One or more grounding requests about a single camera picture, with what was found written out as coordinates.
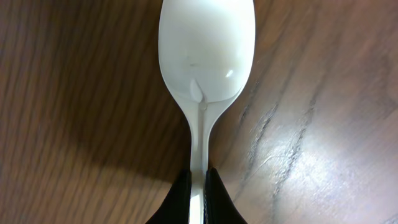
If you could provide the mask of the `white spoon horizontal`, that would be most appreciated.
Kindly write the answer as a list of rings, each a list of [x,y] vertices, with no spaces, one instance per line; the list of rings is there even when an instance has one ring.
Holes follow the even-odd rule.
[[[248,81],[255,38],[252,0],[164,0],[162,3],[160,71],[188,121],[192,137],[189,223],[205,221],[210,133]]]

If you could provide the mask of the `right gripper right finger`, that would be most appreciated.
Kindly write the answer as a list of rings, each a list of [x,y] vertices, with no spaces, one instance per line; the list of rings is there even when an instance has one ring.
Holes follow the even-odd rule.
[[[247,221],[234,206],[218,171],[214,167],[206,172],[205,223],[247,224]]]

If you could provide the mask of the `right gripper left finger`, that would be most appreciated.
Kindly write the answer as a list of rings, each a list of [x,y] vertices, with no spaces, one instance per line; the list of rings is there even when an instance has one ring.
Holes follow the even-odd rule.
[[[146,224],[188,224],[192,174],[182,170],[159,209]]]

